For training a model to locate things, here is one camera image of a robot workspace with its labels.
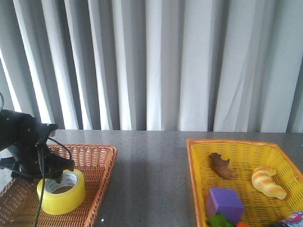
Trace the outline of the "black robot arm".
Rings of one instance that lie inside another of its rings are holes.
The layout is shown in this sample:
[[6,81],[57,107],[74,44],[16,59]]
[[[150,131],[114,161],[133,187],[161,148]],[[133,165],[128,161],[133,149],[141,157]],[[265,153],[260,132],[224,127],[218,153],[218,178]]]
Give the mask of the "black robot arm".
[[75,162],[50,151],[47,140],[57,129],[57,124],[38,123],[29,114],[1,110],[0,149],[7,149],[11,157],[1,158],[0,168],[10,170],[12,178],[49,178],[60,183],[63,171],[73,171]]

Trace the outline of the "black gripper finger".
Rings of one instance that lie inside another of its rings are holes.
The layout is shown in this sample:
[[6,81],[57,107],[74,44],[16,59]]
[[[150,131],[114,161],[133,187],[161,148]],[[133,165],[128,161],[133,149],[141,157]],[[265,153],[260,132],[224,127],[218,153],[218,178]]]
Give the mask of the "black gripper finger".
[[56,183],[61,183],[62,178],[63,178],[63,173],[62,172],[54,173],[53,179],[55,180]]

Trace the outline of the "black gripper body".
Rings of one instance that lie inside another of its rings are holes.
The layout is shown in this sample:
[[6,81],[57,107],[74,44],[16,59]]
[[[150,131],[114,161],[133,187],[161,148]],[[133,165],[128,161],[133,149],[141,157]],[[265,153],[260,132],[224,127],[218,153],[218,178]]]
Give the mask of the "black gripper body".
[[71,158],[70,150],[59,142],[57,145],[68,152],[68,159],[52,153],[45,143],[22,149],[22,175],[31,180],[43,177],[53,179],[54,173],[64,170],[73,171],[75,162]]

